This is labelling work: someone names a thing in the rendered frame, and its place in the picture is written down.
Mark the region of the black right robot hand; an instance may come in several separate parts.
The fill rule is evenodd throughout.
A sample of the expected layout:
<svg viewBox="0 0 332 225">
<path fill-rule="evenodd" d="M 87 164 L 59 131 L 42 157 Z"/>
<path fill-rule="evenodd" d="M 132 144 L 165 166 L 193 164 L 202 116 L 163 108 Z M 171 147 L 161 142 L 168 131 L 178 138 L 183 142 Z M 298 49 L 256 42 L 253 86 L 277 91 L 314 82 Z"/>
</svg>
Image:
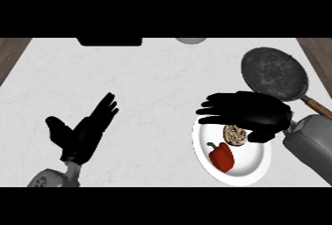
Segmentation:
<svg viewBox="0 0 332 225">
<path fill-rule="evenodd" d="M 290 126 L 292 111 L 277 98 L 265 94 L 237 91 L 214 93 L 196 110 L 203 118 L 199 124 L 236 125 L 251 130 L 248 141 L 265 143 Z"/>
</svg>

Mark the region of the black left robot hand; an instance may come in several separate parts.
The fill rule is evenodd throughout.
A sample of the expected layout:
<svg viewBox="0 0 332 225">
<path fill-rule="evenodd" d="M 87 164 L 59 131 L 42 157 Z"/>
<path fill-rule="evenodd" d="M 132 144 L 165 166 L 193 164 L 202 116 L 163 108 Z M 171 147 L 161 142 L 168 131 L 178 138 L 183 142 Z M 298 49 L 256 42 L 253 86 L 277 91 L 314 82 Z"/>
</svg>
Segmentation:
<svg viewBox="0 0 332 225">
<path fill-rule="evenodd" d="M 118 112 L 115 95 L 107 93 L 91 115 L 81 119 L 73 129 L 57 117 L 48 116 L 45 118 L 48 138 L 62 148 L 59 158 L 62 162 L 73 162 L 76 165 L 84 165 L 90 161 L 100 143 L 101 134 Z"/>
</svg>

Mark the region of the dark grey frying pan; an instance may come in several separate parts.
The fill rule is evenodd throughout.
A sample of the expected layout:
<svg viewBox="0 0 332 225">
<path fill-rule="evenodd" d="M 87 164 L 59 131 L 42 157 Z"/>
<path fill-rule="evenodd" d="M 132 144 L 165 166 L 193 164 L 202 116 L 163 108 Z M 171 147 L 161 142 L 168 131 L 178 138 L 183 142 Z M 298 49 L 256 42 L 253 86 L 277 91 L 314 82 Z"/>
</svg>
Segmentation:
<svg viewBox="0 0 332 225">
<path fill-rule="evenodd" d="M 298 99 L 332 120 L 332 111 L 307 95 L 308 77 L 298 60 L 273 47 L 256 47 L 240 59 L 245 83 L 255 92 L 273 96 L 283 102 Z"/>
</svg>

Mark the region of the white round plate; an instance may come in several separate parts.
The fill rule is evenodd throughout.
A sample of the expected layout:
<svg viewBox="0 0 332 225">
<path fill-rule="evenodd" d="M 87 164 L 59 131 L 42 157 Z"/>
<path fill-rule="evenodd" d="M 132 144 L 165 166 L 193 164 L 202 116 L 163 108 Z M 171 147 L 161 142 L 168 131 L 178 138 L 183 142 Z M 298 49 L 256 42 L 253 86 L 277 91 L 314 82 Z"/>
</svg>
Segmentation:
<svg viewBox="0 0 332 225">
<path fill-rule="evenodd" d="M 192 145 L 197 161 L 208 174 L 225 185 L 246 186 L 259 181 L 268 171 L 271 162 L 271 143 L 245 142 L 239 147 L 230 146 L 234 158 L 234 165 L 227 172 L 220 171 L 209 161 L 212 147 L 206 145 L 212 142 L 220 145 L 224 142 L 222 125 L 200 125 L 196 117 L 192 127 Z"/>
</svg>

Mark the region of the red bell pepper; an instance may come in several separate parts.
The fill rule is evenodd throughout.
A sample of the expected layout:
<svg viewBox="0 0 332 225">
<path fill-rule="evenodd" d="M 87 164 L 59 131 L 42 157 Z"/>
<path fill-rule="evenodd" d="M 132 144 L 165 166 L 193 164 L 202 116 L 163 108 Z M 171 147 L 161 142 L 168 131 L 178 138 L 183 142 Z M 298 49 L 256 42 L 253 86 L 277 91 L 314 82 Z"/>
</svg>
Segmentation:
<svg viewBox="0 0 332 225">
<path fill-rule="evenodd" d="M 209 161 L 212 165 L 221 172 L 227 172 L 234 165 L 234 158 L 228 145 L 224 142 L 221 142 L 220 145 L 208 142 L 206 145 L 212 147 L 212 151 L 209 152 Z"/>
</svg>

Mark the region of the grey round object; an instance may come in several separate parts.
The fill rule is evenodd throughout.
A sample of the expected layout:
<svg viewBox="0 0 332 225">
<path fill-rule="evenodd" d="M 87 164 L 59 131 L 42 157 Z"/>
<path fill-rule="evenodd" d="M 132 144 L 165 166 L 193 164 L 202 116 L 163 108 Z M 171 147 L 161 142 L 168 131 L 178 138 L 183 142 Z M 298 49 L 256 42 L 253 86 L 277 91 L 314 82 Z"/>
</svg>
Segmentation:
<svg viewBox="0 0 332 225">
<path fill-rule="evenodd" d="M 206 38 L 175 38 L 178 42 L 187 45 L 196 45 L 200 43 Z"/>
</svg>

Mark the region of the black appliance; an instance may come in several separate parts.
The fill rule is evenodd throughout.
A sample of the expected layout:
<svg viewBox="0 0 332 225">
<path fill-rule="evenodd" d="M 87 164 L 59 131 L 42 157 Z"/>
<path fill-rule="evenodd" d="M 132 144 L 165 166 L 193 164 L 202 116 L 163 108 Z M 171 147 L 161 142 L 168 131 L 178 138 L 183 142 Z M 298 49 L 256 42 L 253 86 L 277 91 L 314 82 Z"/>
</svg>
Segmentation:
<svg viewBox="0 0 332 225">
<path fill-rule="evenodd" d="M 141 38 L 78 38 L 84 47 L 140 47 Z"/>
</svg>

